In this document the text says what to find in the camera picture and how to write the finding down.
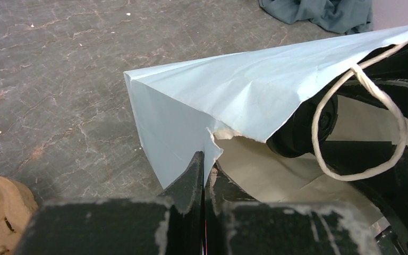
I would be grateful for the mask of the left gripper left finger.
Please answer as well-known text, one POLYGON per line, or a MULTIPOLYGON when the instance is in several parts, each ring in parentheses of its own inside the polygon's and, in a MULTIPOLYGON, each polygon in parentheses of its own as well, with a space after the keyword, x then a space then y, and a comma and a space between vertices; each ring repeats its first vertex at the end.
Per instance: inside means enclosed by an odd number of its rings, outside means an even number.
POLYGON ((61 199, 30 219, 15 254, 203 254, 203 152, 160 195, 61 199))

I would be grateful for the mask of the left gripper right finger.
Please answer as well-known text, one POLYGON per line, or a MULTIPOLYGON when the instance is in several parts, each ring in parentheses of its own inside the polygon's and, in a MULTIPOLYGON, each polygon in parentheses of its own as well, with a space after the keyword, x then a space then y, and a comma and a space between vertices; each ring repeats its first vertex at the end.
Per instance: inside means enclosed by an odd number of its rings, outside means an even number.
POLYGON ((205 185, 205 254, 380 254, 344 202, 260 202, 218 165, 205 185))

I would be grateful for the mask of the black coffee cup lid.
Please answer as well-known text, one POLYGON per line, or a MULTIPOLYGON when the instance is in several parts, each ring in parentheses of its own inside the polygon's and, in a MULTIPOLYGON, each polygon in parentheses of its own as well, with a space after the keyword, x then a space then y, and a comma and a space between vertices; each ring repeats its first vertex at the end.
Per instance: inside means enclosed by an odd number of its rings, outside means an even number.
MULTIPOLYGON (((286 123, 266 144, 271 151, 286 158, 295 158, 313 152, 311 124, 316 107, 326 93, 321 91, 304 101, 286 123)), ((324 142, 332 133, 338 118, 337 95, 332 95, 324 106, 318 121, 318 141, 324 142)))

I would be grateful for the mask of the light blue paper bag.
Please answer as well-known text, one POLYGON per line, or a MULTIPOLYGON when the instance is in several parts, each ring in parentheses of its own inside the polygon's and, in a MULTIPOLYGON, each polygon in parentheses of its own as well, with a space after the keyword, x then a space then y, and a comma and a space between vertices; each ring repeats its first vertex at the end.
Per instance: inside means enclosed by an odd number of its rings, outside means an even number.
POLYGON ((304 101, 368 54, 408 41, 403 27, 124 72, 141 146, 163 188, 196 151, 263 202, 346 201, 370 224, 379 209, 313 156, 274 155, 267 139, 304 101))

